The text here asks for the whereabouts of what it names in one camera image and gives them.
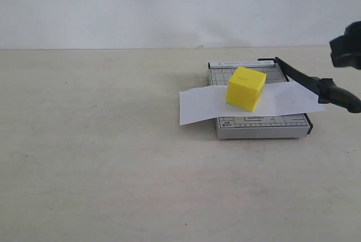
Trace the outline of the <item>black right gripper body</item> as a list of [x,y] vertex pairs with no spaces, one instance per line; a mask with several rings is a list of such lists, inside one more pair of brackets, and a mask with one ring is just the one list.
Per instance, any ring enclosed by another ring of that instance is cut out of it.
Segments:
[[348,25],[344,34],[331,40],[329,46],[335,68],[360,69],[360,21]]

